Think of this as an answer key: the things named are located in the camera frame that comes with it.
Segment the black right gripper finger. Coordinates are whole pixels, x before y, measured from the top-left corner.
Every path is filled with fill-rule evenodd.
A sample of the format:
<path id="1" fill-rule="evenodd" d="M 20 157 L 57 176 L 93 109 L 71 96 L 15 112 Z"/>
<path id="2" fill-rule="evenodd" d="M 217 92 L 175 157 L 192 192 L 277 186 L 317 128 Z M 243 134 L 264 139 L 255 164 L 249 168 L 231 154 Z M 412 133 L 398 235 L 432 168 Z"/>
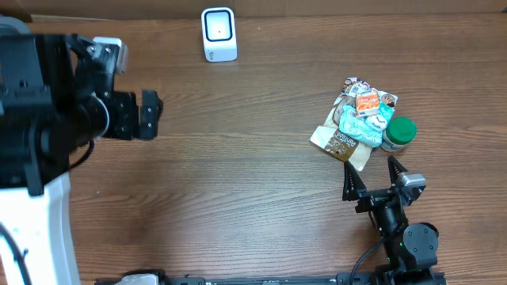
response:
<path id="1" fill-rule="evenodd" d="M 355 167 L 349 162 L 344 163 L 344 186 L 342 192 L 343 201 L 359 200 L 363 192 L 367 191 L 364 182 L 360 179 Z"/>
<path id="2" fill-rule="evenodd" d="M 395 184 L 400 173 L 407 172 L 407 169 L 393 156 L 387 158 L 387 164 L 392 184 Z"/>

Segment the beige brown snack bag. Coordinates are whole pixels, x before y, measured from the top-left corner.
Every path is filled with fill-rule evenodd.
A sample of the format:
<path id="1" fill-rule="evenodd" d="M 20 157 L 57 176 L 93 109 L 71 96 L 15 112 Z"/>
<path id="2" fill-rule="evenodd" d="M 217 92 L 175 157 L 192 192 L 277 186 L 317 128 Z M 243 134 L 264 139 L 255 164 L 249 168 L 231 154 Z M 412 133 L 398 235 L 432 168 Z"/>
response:
<path id="1" fill-rule="evenodd" d="M 376 147 L 370 147 L 342 133 L 338 124 L 343 107 L 349 105 L 356 109 L 356 95 L 368 89 L 376 88 L 360 78 L 346 78 L 325 122 L 318 126 L 311 136 L 311 142 L 316 146 L 342 162 L 349 161 L 359 171 L 364 169 L 372 150 Z M 386 105 L 396 106 L 398 101 L 396 95 L 376 90 L 379 94 L 379 104 L 383 102 Z"/>

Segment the green lid jar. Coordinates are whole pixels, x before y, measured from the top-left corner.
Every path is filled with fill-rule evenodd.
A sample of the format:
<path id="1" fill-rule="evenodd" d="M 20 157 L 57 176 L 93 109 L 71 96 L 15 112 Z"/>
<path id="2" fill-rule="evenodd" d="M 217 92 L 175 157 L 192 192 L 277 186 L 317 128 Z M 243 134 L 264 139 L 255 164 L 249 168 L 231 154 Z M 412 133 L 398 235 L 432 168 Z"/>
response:
<path id="1" fill-rule="evenodd" d="M 387 152 L 400 151 L 417 135 L 417 126 L 408 117 L 396 117 L 391 120 L 383 132 L 380 147 Z"/>

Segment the teal snack packet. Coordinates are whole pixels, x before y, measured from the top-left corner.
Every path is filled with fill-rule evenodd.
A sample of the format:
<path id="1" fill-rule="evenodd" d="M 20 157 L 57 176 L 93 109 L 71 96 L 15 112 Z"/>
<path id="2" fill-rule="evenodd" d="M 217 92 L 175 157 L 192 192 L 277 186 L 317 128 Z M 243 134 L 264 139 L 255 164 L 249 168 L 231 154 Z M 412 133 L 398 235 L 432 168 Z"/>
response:
<path id="1" fill-rule="evenodd" d="M 380 146 L 383 139 L 382 132 L 357 117 L 356 109 L 349 105 L 343 107 L 338 126 L 342 133 L 370 147 Z"/>

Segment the orange snack packet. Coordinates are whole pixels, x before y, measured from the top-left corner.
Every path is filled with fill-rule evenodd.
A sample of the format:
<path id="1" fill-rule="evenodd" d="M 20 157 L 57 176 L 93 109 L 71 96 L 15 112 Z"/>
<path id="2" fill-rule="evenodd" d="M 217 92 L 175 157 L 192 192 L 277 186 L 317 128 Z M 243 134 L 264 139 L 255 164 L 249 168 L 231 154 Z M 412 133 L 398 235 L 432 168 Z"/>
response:
<path id="1" fill-rule="evenodd" d="M 356 115 L 374 116 L 379 112 L 379 94 L 376 89 L 368 89 L 356 95 Z"/>

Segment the small teal white packet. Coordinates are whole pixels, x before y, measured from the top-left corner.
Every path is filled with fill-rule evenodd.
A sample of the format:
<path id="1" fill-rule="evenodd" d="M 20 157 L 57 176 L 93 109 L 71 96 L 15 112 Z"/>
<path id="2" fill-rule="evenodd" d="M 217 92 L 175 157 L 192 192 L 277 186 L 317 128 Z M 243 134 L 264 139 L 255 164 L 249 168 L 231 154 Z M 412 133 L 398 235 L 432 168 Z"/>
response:
<path id="1" fill-rule="evenodd" d="M 395 113 L 394 104 L 385 104 L 383 102 L 379 105 L 379 110 L 376 115 L 368 116 L 365 119 L 365 123 L 377 131 L 383 131 L 387 128 L 387 125 L 391 121 Z"/>

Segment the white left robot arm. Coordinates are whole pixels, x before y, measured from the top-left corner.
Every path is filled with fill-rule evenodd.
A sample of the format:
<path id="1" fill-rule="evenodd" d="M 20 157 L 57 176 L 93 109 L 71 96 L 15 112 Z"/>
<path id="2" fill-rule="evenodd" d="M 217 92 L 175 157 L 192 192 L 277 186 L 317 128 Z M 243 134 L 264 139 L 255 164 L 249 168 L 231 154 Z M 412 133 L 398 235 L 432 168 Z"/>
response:
<path id="1" fill-rule="evenodd" d="M 78 284 L 70 223 L 70 156 L 97 139 L 152 140 L 163 103 L 119 92 L 118 38 L 34 34 L 1 19 L 1 261 L 10 284 Z"/>

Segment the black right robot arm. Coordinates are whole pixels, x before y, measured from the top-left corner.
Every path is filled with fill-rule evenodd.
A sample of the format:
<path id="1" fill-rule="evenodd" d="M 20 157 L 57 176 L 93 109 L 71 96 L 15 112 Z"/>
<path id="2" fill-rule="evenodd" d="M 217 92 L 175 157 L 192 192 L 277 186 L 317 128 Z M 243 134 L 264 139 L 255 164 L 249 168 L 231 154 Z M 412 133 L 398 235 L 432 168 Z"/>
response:
<path id="1" fill-rule="evenodd" d="M 349 274 L 339 274 L 340 284 L 442 285 L 443 273 L 435 273 L 437 264 L 438 229 L 428 223 L 411 224 L 405 208 L 416 201 L 426 187 L 421 173 L 407 170 L 394 157 L 387 158 L 391 186 L 367 190 L 352 165 L 344 163 L 342 199 L 356 201 L 356 213 L 367 213 L 379 231 L 380 240 L 354 264 Z M 363 261 L 379 247 L 384 247 L 387 263 L 363 275 L 357 272 Z"/>

